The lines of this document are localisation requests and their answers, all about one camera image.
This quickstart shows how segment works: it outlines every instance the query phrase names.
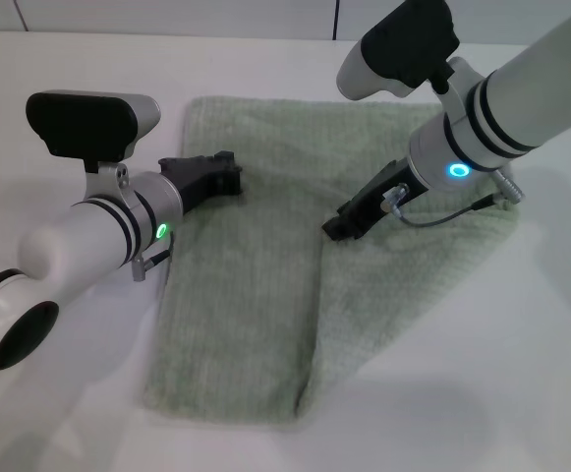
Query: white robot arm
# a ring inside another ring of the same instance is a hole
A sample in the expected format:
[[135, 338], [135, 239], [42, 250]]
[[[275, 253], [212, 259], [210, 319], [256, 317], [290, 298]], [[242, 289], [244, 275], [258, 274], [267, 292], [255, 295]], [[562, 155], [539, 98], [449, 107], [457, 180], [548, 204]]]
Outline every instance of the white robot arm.
[[239, 195], [234, 154], [164, 158], [160, 173], [131, 178], [122, 162], [160, 119], [145, 95], [52, 90], [28, 100], [28, 121], [57, 156], [77, 158], [85, 198], [32, 229], [19, 245], [17, 268], [0, 267], [0, 370], [28, 356], [59, 312], [93, 283], [130, 263], [133, 279], [169, 258], [142, 253], [169, 235], [185, 213], [219, 195]]
[[349, 99], [380, 90], [407, 96], [429, 81], [444, 111], [411, 137], [391, 162], [323, 228], [334, 240], [361, 238], [388, 212], [427, 190], [454, 191], [487, 176], [500, 194], [448, 218], [523, 194], [499, 169], [571, 128], [571, 18], [484, 78], [462, 58], [444, 0], [407, 0], [351, 50], [337, 76]]

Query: light green towel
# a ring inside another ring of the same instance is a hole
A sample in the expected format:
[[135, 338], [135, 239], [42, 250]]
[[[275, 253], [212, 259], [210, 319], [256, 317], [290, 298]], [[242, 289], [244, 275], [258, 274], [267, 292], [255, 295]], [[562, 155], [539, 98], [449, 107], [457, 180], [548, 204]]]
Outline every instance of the light green towel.
[[[339, 244], [321, 232], [438, 109], [193, 102], [183, 156], [234, 151], [244, 195], [207, 202], [177, 232], [146, 405], [209, 422], [292, 421], [511, 234], [517, 215], [502, 207], [431, 229], [388, 216]], [[405, 211], [438, 219], [492, 190], [427, 193]]]

